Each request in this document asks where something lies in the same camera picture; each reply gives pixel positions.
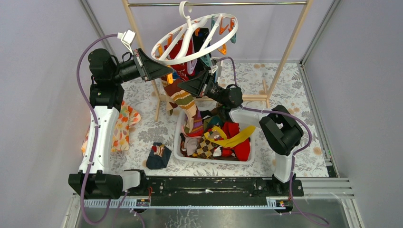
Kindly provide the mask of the navy blue sock bundle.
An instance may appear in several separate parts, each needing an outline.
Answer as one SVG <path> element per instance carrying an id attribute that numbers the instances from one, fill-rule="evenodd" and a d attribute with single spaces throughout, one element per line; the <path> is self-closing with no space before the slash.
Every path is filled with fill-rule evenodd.
<path id="1" fill-rule="evenodd" d="M 154 142 L 151 146 L 149 156 L 146 160 L 146 167 L 151 170 L 166 168 L 172 151 L 163 143 Z"/>

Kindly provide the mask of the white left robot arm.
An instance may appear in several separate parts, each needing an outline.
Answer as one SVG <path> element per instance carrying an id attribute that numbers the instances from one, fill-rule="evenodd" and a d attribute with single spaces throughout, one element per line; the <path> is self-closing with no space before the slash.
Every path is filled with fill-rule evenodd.
<path id="1" fill-rule="evenodd" d="M 86 200 L 116 200 L 126 190 L 142 195 L 147 191 L 143 170 L 112 174 L 110 168 L 113 133 L 124 97 L 122 83 L 137 78 L 147 82 L 173 70 L 150 59 L 140 48 L 129 52 L 129 59 L 124 62 L 99 48 L 89 53 L 88 61 L 92 73 L 88 142 L 79 171 L 69 175 L 68 183 Z"/>

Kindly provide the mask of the multicolour striped long sock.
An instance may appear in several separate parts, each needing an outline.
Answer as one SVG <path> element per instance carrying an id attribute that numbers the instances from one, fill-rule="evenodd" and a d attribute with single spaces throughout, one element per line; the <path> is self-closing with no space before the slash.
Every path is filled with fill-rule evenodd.
<path id="1" fill-rule="evenodd" d="M 184 133 L 190 137 L 202 136 L 203 125 L 201 112 L 198 109 L 193 96 L 189 92 L 178 87 L 180 82 L 182 82 L 180 78 L 174 80 L 171 84 L 167 81 L 167 76 L 164 76 L 161 79 L 161 83 L 167 96 L 167 113 L 172 115 L 174 108 L 181 108 L 186 114 L 186 122 L 183 127 Z"/>

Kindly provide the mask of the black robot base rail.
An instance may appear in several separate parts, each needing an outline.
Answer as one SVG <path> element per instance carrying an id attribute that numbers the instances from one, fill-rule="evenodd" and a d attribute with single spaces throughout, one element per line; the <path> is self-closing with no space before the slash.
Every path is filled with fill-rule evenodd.
<path id="1" fill-rule="evenodd" d="M 129 196 L 165 196 L 175 193 L 246 193 L 250 196 L 304 196 L 302 182 L 293 179 L 282 183 L 272 177 L 181 177 L 150 176 Z"/>

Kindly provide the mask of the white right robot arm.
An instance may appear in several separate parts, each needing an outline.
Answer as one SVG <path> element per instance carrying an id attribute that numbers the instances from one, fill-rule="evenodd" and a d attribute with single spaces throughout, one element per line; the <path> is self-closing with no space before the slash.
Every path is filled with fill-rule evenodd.
<path id="1" fill-rule="evenodd" d="M 293 180 L 293 150 L 300 145 L 304 131 L 303 122 L 278 105 L 272 110 L 258 110 L 242 105 L 242 90 L 237 84 L 226 88 L 219 86 L 212 74 L 204 71 L 196 78 L 179 82 L 178 87 L 195 97 L 206 96 L 221 104 L 218 113 L 227 122 L 243 126 L 260 128 L 276 154 L 277 166 L 274 172 L 276 180 L 272 183 L 273 191 L 280 196 L 291 190 Z"/>

